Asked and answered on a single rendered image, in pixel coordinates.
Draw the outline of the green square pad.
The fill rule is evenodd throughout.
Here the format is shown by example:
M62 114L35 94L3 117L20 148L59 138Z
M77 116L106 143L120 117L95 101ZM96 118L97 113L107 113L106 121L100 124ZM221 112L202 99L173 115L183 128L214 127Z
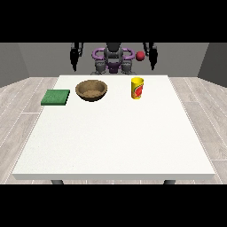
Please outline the green square pad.
M41 101L42 106L64 106L70 90L47 90Z

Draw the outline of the brown wooden bowl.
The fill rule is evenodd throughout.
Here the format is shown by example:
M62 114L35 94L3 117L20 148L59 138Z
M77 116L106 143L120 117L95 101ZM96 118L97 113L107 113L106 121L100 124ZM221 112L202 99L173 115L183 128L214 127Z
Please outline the brown wooden bowl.
M107 92L107 85L100 80L87 80L75 87L76 94L83 100L94 102L100 100Z

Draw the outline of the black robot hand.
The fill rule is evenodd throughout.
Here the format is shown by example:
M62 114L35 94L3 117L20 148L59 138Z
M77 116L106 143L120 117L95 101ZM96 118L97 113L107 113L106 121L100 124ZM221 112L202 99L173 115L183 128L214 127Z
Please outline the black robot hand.
M158 59L158 49L155 43L143 43L144 51L147 58L149 58L151 68L154 69Z
M81 57L82 51L83 51L83 43L71 44L70 62L74 71L76 71L78 59Z

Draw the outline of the yellow cup with melon print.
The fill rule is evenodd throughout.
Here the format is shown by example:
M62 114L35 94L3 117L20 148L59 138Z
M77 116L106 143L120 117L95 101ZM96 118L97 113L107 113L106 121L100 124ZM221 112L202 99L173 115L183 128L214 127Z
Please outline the yellow cup with melon print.
M131 97L133 99L140 99L144 87L144 79L141 77L134 77L131 79Z

